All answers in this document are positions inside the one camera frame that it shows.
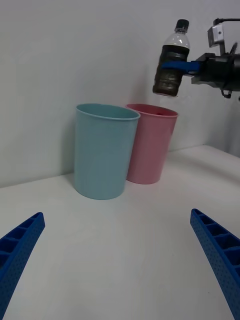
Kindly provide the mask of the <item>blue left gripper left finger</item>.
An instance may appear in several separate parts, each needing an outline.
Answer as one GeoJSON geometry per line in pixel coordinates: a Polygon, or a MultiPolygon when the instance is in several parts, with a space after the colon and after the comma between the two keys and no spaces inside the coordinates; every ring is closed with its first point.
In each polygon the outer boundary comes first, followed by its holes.
{"type": "Polygon", "coordinates": [[[44,228],[44,215],[37,212],[0,239],[0,319],[44,228]]]}

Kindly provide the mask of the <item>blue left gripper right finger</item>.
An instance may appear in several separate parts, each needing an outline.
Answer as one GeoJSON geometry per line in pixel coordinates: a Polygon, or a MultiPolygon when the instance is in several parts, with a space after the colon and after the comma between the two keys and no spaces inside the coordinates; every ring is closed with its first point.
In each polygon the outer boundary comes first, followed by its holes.
{"type": "Polygon", "coordinates": [[[194,208],[190,225],[235,320],[240,319],[240,239],[194,208]]]}

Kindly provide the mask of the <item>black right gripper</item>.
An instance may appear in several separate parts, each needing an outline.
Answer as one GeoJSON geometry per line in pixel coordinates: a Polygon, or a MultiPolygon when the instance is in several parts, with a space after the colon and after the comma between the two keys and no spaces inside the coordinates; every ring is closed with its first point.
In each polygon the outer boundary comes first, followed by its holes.
{"type": "Polygon", "coordinates": [[[191,83],[209,85],[212,88],[237,87],[237,55],[226,53],[215,55],[205,53],[196,61],[167,61],[162,69],[180,70],[184,73],[196,73],[191,83]]]}

